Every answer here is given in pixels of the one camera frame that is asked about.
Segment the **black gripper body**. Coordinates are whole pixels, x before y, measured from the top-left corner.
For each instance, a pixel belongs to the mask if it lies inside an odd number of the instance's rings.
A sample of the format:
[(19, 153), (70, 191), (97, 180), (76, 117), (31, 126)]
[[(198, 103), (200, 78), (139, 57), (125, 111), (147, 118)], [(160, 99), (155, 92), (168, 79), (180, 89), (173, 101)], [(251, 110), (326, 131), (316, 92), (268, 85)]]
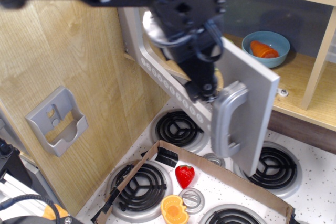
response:
[(184, 71), (194, 84), (210, 98), (215, 96), (217, 78), (214, 63), (224, 51), (222, 33), (218, 29), (198, 31), (168, 40), (164, 34), (157, 36), (157, 46), (167, 59)]

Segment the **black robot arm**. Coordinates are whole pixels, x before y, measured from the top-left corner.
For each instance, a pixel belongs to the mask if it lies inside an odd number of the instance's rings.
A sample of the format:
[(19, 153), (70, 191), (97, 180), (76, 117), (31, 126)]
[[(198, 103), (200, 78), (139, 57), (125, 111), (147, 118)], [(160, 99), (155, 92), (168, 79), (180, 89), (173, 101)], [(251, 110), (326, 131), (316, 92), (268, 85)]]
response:
[[(1, 0), (1, 6), (19, 9), (28, 0)], [(222, 42), (224, 0), (81, 0), (94, 7), (145, 7), (146, 32), (165, 57), (187, 74), (185, 85), (192, 101), (216, 98), (215, 62)]]

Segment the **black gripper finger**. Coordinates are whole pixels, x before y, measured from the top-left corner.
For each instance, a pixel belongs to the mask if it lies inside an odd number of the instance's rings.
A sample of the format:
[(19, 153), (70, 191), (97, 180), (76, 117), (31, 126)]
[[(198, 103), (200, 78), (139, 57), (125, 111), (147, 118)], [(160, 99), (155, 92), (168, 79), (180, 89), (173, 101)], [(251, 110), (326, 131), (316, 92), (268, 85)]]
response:
[(188, 81), (184, 88), (188, 94), (189, 99), (195, 103), (196, 101), (206, 101), (208, 102), (210, 100), (210, 96), (208, 96), (204, 91), (198, 87), (196, 84), (194, 84), (192, 81)]

